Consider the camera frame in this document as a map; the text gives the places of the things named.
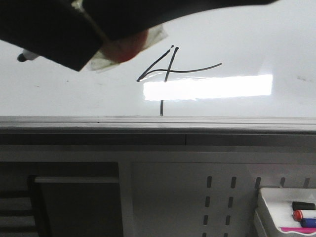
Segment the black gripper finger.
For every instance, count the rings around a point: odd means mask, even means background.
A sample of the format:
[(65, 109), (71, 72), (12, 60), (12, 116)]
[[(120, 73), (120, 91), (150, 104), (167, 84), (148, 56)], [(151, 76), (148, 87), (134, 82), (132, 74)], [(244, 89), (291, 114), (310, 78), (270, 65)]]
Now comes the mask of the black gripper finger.
[(2, 0), (0, 39), (75, 71), (102, 46), (68, 0)]
[(267, 5), (272, 0), (84, 0), (82, 7), (111, 40), (197, 12)]

